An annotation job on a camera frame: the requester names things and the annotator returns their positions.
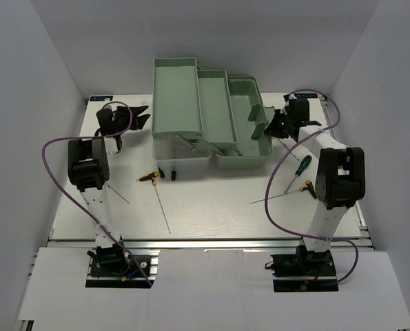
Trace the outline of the green plastic toolbox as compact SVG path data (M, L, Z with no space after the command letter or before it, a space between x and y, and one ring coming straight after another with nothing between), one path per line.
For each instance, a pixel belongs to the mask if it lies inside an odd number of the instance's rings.
M256 79L202 69L196 58L156 58L152 100L154 158L166 171L262 167L274 151Z

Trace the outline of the small green black precision screwdriver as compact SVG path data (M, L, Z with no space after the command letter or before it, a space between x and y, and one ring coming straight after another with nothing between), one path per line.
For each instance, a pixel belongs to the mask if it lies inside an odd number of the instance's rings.
M158 173L159 173L159 177L160 177L160 178L162 178L162 179L165 178L165 173L164 173L164 171L163 171L160 167L158 167Z

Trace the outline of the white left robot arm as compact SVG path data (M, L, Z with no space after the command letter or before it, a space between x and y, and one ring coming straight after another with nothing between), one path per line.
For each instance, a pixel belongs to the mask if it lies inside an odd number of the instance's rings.
M128 271L130 258L121 247L121 233L114 224L107 196L108 156L121 151L123 132L143 129L150 117L147 109L147 106L129 108L123 103L113 109L108 103L96 113L99 128L93 138L68 142L69 180L84 200L95 233L96 246L89 255L101 268L115 275Z

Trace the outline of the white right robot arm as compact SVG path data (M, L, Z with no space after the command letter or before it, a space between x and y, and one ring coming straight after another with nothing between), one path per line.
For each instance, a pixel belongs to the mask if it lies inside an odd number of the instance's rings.
M274 260L276 275L318 276L329 264L331 242L341 219L365 195L365 154L362 148L348 147L335 140L327 128L310 119L309 100L285 97L285 106L276 110L265 134L291 138L318 160L314 190L317 206L306 233L293 255Z

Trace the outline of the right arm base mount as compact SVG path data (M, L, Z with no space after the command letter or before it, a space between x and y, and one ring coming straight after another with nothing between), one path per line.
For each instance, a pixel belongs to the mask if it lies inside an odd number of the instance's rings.
M276 293L339 291L332 256L326 262L300 266L295 254L273 254L265 269L272 271Z

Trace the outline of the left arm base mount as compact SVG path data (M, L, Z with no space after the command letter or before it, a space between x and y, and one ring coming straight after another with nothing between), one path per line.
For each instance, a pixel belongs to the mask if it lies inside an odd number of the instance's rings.
M130 255L113 245L88 250L90 257L86 288L150 289L154 283L158 257L154 254Z

